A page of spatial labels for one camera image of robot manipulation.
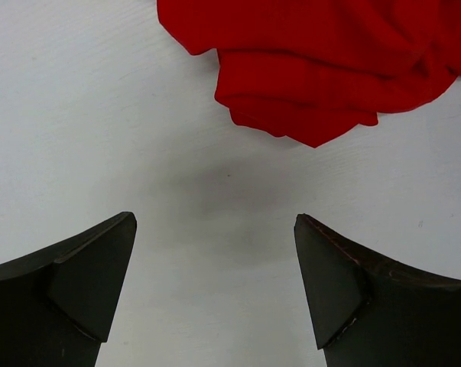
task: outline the black plastic part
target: black plastic part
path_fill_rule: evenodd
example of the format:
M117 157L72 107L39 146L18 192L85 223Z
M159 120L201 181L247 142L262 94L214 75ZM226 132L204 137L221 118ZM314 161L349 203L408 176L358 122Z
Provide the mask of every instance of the black plastic part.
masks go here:
M135 240L132 213L0 265L0 366L93 367Z
M306 215L295 239L329 367L461 367L461 281L392 260Z

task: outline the cloth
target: cloth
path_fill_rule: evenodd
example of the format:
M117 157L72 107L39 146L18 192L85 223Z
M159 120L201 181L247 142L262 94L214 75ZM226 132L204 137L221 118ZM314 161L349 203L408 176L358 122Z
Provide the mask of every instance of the cloth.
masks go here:
M312 147L461 76L461 0L157 0L192 55L217 49L215 98L237 125Z

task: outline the red towel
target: red towel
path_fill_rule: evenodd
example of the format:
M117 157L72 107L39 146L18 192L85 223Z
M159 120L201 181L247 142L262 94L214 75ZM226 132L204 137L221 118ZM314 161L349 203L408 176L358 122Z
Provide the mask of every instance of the red towel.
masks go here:
M157 0L192 55L218 50L237 125L317 147L461 76L461 0Z

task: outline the tabletop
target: tabletop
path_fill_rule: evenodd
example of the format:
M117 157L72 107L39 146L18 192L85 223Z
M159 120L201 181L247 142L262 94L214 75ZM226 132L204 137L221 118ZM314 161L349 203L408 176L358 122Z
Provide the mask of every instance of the tabletop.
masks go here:
M298 213L461 278L461 80L312 149L234 126L217 73L155 0L0 0L0 263L138 218L98 366L325 366Z

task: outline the red cloth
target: red cloth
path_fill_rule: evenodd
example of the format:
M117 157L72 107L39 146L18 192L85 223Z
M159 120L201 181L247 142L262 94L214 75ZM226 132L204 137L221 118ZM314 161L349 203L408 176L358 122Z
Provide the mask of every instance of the red cloth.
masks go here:
M192 55L218 50L237 125L312 147L415 109L461 75L461 0L157 0Z

